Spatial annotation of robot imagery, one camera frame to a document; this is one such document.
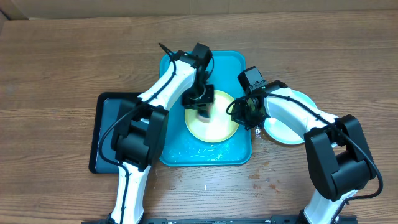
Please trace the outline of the green sponge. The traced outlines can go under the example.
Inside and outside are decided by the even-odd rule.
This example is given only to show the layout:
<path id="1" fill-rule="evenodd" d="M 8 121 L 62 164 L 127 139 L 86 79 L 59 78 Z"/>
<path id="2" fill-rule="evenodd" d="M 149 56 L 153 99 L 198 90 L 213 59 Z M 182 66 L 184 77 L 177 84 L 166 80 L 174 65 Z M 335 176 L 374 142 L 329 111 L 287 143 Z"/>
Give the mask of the green sponge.
<path id="1" fill-rule="evenodd" d="M 197 119 L 202 123 L 209 123 L 211 121 L 210 108 L 202 108 L 197 110 Z"/>

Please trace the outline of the light blue plate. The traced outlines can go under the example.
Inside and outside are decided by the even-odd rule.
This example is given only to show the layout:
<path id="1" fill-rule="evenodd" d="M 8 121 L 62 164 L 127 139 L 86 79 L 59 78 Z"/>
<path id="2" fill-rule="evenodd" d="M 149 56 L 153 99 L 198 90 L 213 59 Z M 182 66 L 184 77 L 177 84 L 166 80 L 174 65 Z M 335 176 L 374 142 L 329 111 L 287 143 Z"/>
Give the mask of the light blue plate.
<path id="1" fill-rule="evenodd" d="M 290 124 L 295 124 L 295 119 L 293 119 L 293 123 L 290 121 L 285 124 L 287 118 L 291 118 L 291 115 L 288 115 L 288 109 L 283 109 L 285 103 L 282 105 L 277 105 L 280 99 L 272 99 L 269 104 L 269 112 L 271 113 L 264 121 L 264 129 L 267 134 L 273 138 L 274 140 L 288 145 L 296 145 L 304 143 L 302 139 L 303 134 L 297 134 L 293 129 L 290 128 Z"/>

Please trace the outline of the yellow plate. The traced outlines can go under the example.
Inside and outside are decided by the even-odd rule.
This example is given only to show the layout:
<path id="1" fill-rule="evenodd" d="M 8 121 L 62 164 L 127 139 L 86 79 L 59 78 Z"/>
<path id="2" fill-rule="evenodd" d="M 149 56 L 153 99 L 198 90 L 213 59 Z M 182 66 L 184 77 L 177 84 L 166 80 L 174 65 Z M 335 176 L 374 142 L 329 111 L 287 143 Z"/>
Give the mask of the yellow plate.
<path id="1" fill-rule="evenodd" d="M 239 127 L 226 113 L 228 105 L 234 100 L 229 94 L 215 90 L 215 100 L 210 107 L 208 119 L 200 118 L 198 111 L 185 110 L 185 124 L 197 139 L 209 143 L 217 143 L 229 139 Z"/>

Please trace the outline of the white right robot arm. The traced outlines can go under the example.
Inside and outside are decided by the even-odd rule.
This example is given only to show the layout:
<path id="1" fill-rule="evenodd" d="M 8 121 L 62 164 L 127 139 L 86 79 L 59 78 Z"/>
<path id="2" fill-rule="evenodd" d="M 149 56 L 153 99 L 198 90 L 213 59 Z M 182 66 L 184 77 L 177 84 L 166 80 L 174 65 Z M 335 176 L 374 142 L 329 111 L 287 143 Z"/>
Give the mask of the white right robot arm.
<path id="1" fill-rule="evenodd" d="M 283 82 L 243 84 L 245 96 L 226 109 L 231 120 L 246 129 L 269 118 L 285 124 L 305 143 L 308 171 L 315 187 L 297 223 L 356 223 L 341 218 L 343 207 L 361 197 L 357 192 L 380 178 L 359 121 L 337 117 L 299 99 Z"/>

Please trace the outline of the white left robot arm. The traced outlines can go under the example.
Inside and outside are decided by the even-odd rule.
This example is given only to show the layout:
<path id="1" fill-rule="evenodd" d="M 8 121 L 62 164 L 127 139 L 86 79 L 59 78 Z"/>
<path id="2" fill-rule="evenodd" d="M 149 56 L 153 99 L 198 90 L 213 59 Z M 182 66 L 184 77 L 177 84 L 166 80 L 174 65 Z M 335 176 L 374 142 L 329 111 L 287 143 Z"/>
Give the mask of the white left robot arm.
<path id="1" fill-rule="evenodd" d="M 107 223 L 139 223 L 144 214 L 144 192 L 151 167 L 165 144 L 169 111 L 181 99 L 186 109 L 197 110 L 208 121 L 214 87 L 207 84 L 213 56 L 208 47 L 190 53 L 172 53 L 167 71 L 147 91 L 123 101 L 118 118 L 105 132 L 119 169 L 118 194 Z"/>

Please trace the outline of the teal plastic tray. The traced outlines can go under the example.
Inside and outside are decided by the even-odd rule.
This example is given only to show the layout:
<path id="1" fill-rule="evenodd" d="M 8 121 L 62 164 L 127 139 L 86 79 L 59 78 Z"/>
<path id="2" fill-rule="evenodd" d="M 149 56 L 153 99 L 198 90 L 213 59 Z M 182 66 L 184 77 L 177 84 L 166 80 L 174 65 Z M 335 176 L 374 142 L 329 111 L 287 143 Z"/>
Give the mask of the teal plastic tray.
<path id="1" fill-rule="evenodd" d="M 209 64 L 212 72 L 208 82 L 216 90 L 233 98 L 244 95 L 237 76 L 246 69 L 244 56 L 233 50 L 213 51 L 215 65 Z M 244 126 L 227 140 L 217 143 L 204 142 L 190 133 L 185 124 L 185 108 L 179 98 L 169 112 L 165 146 L 160 160 L 168 166 L 221 166 L 240 165 L 252 154 L 251 132 Z"/>

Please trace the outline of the black water tray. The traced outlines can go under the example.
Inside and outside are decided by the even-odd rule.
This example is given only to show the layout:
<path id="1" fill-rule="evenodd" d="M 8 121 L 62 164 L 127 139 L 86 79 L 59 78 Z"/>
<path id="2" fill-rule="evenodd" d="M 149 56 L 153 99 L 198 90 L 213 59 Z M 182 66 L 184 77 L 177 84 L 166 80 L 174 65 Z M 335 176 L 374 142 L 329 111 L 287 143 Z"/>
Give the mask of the black water tray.
<path id="1" fill-rule="evenodd" d="M 132 100 L 138 92 L 104 92 L 99 95 L 96 104 L 95 122 L 91 142 L 88 168 L 93 174 L 117 174 L 118 166 L 104 161 L 98 152 L 98 145 L 105 131 L 117 120 L 122 100 Z"/>

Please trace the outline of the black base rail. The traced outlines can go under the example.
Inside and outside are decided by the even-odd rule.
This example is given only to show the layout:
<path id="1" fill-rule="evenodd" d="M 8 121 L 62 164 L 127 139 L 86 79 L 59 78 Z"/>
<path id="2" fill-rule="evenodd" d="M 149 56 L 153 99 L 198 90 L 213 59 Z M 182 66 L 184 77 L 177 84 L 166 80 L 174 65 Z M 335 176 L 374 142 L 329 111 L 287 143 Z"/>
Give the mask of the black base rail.
<path id="1" fill-rule="evenodd" d="M 274 215 L 270 218 L 237 219 L 181 219 L 143 218 L 139 224 L 299 224 L 305 223 L 298 215 Z"/>

